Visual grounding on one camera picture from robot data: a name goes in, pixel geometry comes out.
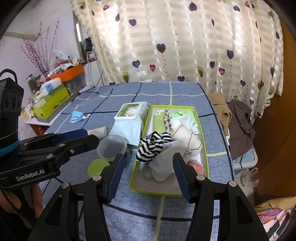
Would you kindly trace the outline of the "person left hand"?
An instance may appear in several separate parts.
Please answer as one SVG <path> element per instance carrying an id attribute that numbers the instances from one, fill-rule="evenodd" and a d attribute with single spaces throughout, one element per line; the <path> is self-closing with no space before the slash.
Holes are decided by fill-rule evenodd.
<path id="1" fill-rule="evenodd" d="M 35 210 L 35 216 L 39 217 L 43 211 L 42 192 L 39 184 L 30 186 L 31 198 L 33 201 L 33 207 Z M 16 209 L 21 208 L 21 201 L 13 192 L 4 191 L 7 198 L 14 205 Z M 12 205 L 7 201 L 3 193 L 1 192 L 1 207 L 8 213 L 16 213 Z"/>

